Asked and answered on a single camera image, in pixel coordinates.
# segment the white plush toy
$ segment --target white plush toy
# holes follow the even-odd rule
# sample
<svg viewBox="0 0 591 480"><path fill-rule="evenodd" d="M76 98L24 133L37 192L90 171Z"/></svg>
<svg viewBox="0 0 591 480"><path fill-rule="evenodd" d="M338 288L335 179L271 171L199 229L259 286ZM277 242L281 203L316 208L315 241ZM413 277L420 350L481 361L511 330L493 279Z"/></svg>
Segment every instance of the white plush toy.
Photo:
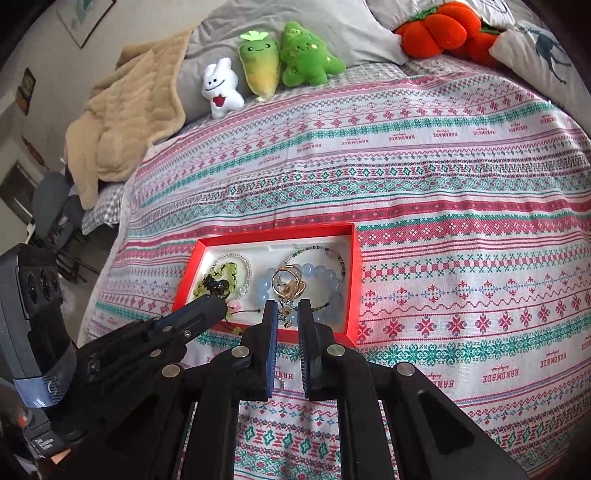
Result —
<svg viewBox="0 0 591 480"><path fill-rule="evenodd" d="M203 96L212 107L212 117L223 118L228 112L244 106L244 98L236 91L238 76L229 58L207 66L203 74Z"/></svg>

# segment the black mechanical arm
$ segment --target black mechanical arm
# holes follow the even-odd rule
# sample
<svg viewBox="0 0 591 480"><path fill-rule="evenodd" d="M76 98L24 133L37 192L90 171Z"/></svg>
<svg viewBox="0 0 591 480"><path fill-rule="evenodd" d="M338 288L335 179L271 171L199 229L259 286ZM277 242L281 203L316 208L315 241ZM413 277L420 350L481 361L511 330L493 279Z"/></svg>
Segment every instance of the black mechanical arm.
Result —
<svg viewBox="0 0 591 480"><path fill-rule="evenodd" d="M51 254L19 245L0 257L0 372L33 410L30 445L43 457L72 449L52 480L232 479L239 402L272 395L277 303L240 345L183 369L186 343L226 316L223 299L201 297L79 349L61 302ZM337 401L344 480L394 478L380 402L402 480L527 479L415 366L369 363L336 343L308 300L298 334L306 397Z"/></svg>

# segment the beige blanket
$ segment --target beige blanket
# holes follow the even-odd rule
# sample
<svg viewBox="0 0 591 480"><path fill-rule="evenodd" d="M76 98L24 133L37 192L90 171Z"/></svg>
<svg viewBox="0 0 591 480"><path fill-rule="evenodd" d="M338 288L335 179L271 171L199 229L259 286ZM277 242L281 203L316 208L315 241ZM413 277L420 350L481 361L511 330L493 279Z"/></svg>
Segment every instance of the beige blanket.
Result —
<svg viewBox="0 0 591 480"><path fill-rule="evenodd" d="M127 180L148 148L183 126L176 83L192 31L125 47L68 128L66 158L84 209L96 204L99 179Z"/></svg>

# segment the red heart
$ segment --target red heart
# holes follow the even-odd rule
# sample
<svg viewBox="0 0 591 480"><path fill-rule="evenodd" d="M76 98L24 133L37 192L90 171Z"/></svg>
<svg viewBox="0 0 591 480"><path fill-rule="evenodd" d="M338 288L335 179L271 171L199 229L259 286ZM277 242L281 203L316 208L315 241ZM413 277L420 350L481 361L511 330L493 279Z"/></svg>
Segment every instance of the red heart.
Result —
<svg viewBox="0 0 591 480"><path fill-rule="evenodd" d="M223 97L222 95L218 95L217 97L213 97L213 103L216 104L216 106L222 106L224 104L224 102L226 101L226 97Z"/></svg>

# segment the green plush toy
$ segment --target green plush toy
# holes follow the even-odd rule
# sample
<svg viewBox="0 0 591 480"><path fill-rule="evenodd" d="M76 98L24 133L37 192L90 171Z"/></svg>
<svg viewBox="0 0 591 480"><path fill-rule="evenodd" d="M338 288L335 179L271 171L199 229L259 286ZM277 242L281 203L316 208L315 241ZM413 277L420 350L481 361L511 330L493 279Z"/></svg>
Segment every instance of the green plush toy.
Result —
<svg viewBox="0 0 591 480"><path fill-rule="evenodd" d="M279 44L268 39L267 32L251 30L240 35L244 40L238 54L246 74L246 82L259 101L273 96L279 85L281 60Z"/></svg>
<svg viewBox="0 0 591 480"><path fill-rule="evenodd" d="M297 87L305 82L323 85L328 82L327 74L338 75L346 68L342 60L329 53L323 40L298 22L285 24L281 60L287 64L283 83L288 87Z"/></svg>

